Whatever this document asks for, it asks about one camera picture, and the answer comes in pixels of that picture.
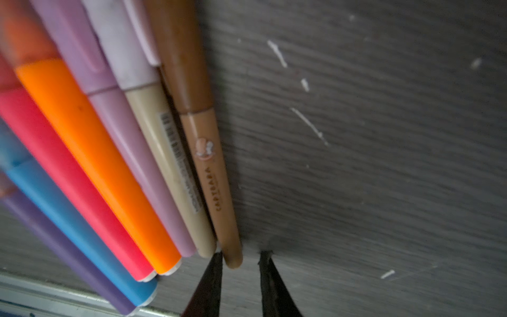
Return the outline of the orange marker pen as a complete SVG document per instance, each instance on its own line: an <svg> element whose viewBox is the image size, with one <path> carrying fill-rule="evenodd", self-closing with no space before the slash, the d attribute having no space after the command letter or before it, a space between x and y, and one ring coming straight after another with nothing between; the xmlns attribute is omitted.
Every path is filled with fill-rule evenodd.
<svg viewBox="0 0 507 317"><path fill-rule="evenodd" d="M1 2L1 53L153 269L182 256L29 1Z"/></svg>

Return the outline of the pink cream marker pen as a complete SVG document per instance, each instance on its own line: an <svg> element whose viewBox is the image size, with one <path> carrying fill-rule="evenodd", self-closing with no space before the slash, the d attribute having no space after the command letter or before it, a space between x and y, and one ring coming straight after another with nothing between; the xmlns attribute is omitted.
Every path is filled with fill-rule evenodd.
<svg viewBox="0 0 507 317"><path fill-rule="evenodd" d="M112 72L148 142L194 243L211 258L217 249L178 127L159 74L161 59L141 1L84 1Z"/></svg>

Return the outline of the red marker pen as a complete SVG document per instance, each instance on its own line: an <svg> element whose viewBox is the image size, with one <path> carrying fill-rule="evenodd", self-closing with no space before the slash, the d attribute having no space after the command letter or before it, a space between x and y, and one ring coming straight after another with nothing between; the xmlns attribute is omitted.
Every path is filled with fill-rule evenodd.
<svg viewBox="0 0 507 317"><path fill-rule="evenodd" d="M133 279L144 283L154 279L155 270L4 58L1 59L1 118Z"/></svg>

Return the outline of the lilac marker pen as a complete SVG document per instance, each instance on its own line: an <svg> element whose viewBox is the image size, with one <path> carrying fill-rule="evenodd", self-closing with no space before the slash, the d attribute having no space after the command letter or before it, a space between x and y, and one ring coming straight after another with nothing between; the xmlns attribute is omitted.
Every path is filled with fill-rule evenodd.
<svg viewBox="0 0 507 317"><path fill-rule="evenodd" d="M48 33L88 96L182 257L196 247L80 1L33 1Z"/></svg>

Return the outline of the purple marker pen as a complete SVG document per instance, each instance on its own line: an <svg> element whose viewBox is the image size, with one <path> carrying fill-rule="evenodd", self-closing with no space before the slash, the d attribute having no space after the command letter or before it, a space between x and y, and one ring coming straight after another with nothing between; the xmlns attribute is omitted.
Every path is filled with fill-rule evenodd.
<svg viewBox="0 0 507 317"><path fill-rule="evenodd" d="M1 205L26 225L60 260L120 314L127 316L137 309L4 173L1 174Z"/></svg>

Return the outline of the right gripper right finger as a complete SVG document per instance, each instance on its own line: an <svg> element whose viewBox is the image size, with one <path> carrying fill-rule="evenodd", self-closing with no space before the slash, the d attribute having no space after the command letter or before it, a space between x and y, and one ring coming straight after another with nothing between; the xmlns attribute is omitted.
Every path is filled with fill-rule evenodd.
<svg viewBox="0 0 507 317"><path fill-rule="evenodd" d="M259 261L263 317L302 317L271 256L262 251Z"/></svg>

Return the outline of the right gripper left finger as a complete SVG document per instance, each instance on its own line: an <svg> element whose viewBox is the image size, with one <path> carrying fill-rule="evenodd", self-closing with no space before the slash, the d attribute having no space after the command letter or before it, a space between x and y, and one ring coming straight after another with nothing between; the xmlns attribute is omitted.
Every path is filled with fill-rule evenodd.
<svg viewBox="0 0 507 317"><path fill-rule="evenodd" d="M181 317L219 317L223 280L223 253L210 260L190 302Z"/></svg>

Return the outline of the brown pen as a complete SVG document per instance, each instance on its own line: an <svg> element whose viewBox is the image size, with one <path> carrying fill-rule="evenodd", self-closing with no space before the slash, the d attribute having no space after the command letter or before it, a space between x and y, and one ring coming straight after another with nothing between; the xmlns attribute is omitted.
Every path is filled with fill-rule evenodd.
<svg viewBox="0 0 507 317"><path fill-rule="evenodd" d="M162 70L194 161L224 261L243 263L195 1L145 1Z"/></svg>

